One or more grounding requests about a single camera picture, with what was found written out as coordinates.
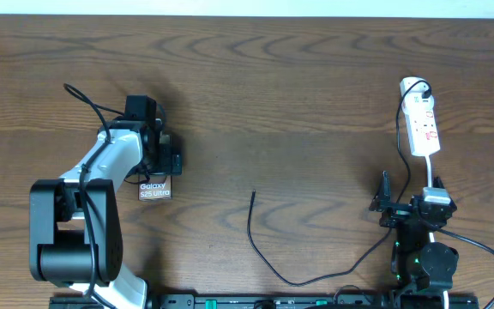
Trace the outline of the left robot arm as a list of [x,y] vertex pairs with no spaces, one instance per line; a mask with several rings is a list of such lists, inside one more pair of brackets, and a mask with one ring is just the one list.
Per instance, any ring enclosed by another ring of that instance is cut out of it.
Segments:
[[86,305],[148,308],[149,284],[123,262],[116,194],[135,174],[182,171],[160,118],[119,117],[68,172],[39,179],[29,192],[29,270],[34,280],[70,288]]

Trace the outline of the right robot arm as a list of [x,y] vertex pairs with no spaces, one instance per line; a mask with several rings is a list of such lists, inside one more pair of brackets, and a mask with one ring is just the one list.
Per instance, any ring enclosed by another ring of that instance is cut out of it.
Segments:
[[388,174],[382,172],[370,210],[382,214],[381,227],[396,231],[391,272],[398,288],[389,292],[389,306],[447,308],[459,253],[432,236],[456,211],[441,179],[434,178],[433,186],[413,195],[409,203],[398,203],[391,197]]

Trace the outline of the Galaxy S25 Ultra smartphone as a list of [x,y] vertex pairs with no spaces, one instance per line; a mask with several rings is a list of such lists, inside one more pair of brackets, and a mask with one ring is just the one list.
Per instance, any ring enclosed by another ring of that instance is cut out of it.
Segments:
[[166,200],[172,198],[172,177],[153,176],[138,186],[140,201]]

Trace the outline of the white power strip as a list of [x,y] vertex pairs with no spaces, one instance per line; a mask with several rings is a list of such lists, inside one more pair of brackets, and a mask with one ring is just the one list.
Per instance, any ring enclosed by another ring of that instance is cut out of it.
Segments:
[[413,156],[425,157],[440,150],[431,85],[423,78],[405,77],[400,82],[401,110]]

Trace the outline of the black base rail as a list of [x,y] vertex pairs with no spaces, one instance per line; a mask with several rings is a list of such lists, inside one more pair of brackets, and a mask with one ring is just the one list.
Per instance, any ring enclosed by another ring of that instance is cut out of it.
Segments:
[[404,295],[394,303],[383,294],[346,292],[324,296],[195,296],[192,294],[162,294],[148,300],[154,309],[302,309],[302,308],[441,308],[439,297]]

